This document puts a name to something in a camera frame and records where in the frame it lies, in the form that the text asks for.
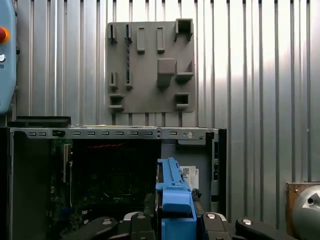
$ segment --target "orange emergency stop button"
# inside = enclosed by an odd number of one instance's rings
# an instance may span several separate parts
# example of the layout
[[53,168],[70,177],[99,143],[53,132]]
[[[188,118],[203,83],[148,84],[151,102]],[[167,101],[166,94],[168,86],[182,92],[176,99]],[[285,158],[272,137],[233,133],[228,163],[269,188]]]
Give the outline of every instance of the orange emergency stop button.
[[0,26],[0,44],[6,44],[9,41],[10,32],[3,26]]

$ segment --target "circuit board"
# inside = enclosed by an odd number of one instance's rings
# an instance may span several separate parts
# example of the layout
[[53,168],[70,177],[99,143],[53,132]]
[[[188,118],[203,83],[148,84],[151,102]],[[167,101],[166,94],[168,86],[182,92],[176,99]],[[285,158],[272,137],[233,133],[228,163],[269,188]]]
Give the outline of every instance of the circuit board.
[[143,211],[155,191],[156,141],[56,142],[52,148],[48,239],[57,240],[90,221],[122,220]]

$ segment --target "corrugated metal wall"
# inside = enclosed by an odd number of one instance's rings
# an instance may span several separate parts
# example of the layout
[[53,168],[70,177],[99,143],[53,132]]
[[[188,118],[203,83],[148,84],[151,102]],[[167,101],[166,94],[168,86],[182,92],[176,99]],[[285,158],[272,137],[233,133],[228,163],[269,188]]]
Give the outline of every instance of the corrugated metal wall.
[[[285,228],[285,183],[320,181],[319,0],[18,0],[18,115],[228,129],[228,218]],[[106,22],[193,18],[194,113],[108,113]]]

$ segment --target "gray pegboard panel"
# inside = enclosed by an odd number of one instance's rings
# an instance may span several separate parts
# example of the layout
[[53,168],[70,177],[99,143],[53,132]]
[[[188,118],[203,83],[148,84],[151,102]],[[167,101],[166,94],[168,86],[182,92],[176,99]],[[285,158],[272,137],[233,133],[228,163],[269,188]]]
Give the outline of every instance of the gray pegboard panel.
[[108,107],[123,113],[193,112],[192,19],[107,26]]

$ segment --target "barcode label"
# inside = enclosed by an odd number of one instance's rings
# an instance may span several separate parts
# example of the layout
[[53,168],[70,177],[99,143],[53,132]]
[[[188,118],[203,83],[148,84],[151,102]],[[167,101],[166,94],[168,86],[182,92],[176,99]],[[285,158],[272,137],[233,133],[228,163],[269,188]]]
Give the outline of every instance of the barcode label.
[[184,181],[189,185],[190,189],[199,188],[199,170],[196,166],[180,166]]

